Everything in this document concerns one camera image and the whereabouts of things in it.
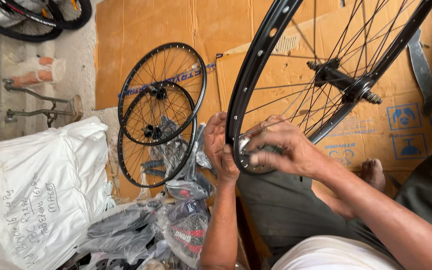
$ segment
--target man's hand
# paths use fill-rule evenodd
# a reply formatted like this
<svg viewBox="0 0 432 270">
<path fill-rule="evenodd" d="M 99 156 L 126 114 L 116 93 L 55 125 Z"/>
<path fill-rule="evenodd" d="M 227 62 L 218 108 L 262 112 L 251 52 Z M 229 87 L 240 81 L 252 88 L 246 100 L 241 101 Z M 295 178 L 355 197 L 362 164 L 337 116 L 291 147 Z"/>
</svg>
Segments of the man's hand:
<svg viewBox="0 0 432 270">
<path fill-rule="evenodd" d="M 256 152 L 249 158 L 251 165 L 268 164 L 285 173 L 315 177 L 321 166 L 332 162 L 297 126 L 282 115 L 271 115 L 248 132 L 253 130 L 259 131 L 248 134 L 251 138 L 248 150 L 255 150 L 257 146 L 274 145 L 280 147 L 282 153 Z"/>
<path fill-rule="evenodd" d="M 240 170 L 236 167 L 231 145 L 225 144 L 226 112 L 214 114 L 204 129 L 204 151 L 218 173 L 218 182 L 236 184 Z"/>
</svg>

